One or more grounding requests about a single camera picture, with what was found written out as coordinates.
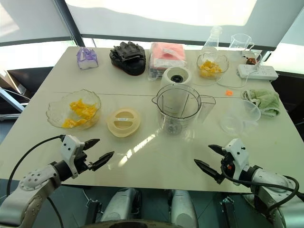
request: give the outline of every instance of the glass measuring cup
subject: glass measuring cup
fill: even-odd
[[[246,34],[234,34],[231,36],[231,43],[229,45],[229,48],[235,48],[236,50],[245,51],[248,46],[251,45],[251,47],[249,48],[249,50],[251,50],[255,45],[251,41],[251,37]]]
[[[180,134],[196,118],[202,123],[215,105],[214,97],[199,95],[183,84],[164,86],[152,102],[157,105],[161,129],[173,135]]]
[[[261,111],[255,104],[237,100],[220,120],[220,126],[230,135],[239,135],[256,127],[260,117]]]

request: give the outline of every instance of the green cloth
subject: green cloth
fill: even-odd
[[[254,103],[261,114],[276,116],[280,113],[279,94],[266,89],[250,89],[242,92],[242,98]]]

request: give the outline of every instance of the pink package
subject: pink package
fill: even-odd
[[[182,44],[155,42],[151,46],[150,67],[166,69],[185,66],[185,51]]]

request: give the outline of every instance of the white power strip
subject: white power strip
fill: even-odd
[[[279,77],[272,66],[260,66],[259,70],[256,72],[255,71],[255,65],[240,64],[237,68],[237,74],[241,78],[246,78],[249,75],[248,79],[262,79],[274,81]]]

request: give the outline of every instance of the clear plastic bowl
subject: clear plastic bowl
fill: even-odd
[[[97,108],[95,114],[92,116],[91,119],[87,120],[84,124],[80,126],[74,126],[72,128],[62,127],[62,124],[67,118],[71,118],[76,121],[82,119],[70,108],[70,103],[78,101],[79,99],[82,99],[82,102],[87,105],[95,104]],[[54,127],[78,130],[83,130],[93,126],[99,120],[100,114],[101,102],[99,97],[94,92],[85,89],[68,94],[64,96],[60,101],[49,103],[48,110],[46,112],[46,115],[48,117],[47,121]]]
[[[209,70],[200,69],[200,66],[202,64],[204,64],[207,60],[212,63],[217,64],[218,67],[221,69],[221,72],[215,73],[215,72],[212,72]],[[211,56],[211,54],[209,54],[209,53],[199,55],[196,63],[198,66],[199,76],[203,77],[203,78],[208,78],[208,79],[220,78],[227,71],[227,69],[229,67],[228,59],[226,56],[224,56],[224,55],[217,56],[217,58],[215,60],[213,60],[213,56]]]

